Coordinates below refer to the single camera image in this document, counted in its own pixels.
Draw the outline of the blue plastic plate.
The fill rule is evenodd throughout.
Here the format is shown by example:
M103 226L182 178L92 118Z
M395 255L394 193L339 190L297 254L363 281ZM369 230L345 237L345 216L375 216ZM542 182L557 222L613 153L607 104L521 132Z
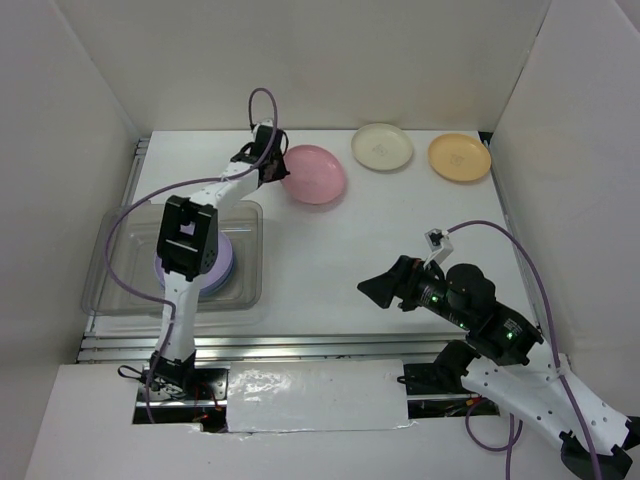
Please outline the blue plastic plate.
M234 257L232 257L231 260L226 263L222 263L221 261L217 262L214 267L204 276L199 296L209 297L223 288L231 280L234 268Z

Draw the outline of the purple plate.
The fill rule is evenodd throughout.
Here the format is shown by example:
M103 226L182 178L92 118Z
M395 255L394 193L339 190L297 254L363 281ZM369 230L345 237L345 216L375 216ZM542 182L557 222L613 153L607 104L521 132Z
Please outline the purple plate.
M229 237L218 234L218 256L212 269L205 275L200 297L208 297L220 290L231 278L235 266L235 255Z

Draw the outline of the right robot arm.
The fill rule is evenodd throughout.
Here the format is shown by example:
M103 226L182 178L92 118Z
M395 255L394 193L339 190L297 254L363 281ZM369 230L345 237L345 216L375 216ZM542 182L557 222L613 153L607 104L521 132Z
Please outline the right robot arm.
M410 366L399 382L418 387L433 379L446 391L479 394L544 436L580 479L629 473L638 417L611 408L565 362L556 363L539 329L497 301L494 284L477 266L442 271L435 262L402 255L357 288L383 309L398 299L401 310L426 308L466 333L446 345L432 370Z

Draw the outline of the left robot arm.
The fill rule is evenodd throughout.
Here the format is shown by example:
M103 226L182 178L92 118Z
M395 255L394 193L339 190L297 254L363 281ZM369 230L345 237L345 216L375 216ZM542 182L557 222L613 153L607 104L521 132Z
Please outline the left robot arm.
M161 382L176 399L189 397L197 387L195 318L204 277L218 259L219 217L263 184L288 175L287 134L265 121L252 127L252 135L218 180L187 197L172 195L164 205L156 254L168 304L148 381Z

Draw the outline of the pink plastic plate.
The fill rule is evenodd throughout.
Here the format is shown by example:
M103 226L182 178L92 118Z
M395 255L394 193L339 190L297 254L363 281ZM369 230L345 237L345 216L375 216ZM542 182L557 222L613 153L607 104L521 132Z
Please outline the pink plastic plate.
M347 177L340 161L328 150L316 145L292 147L284 156L289 174L281 181L295 200L323 205L340 197Z

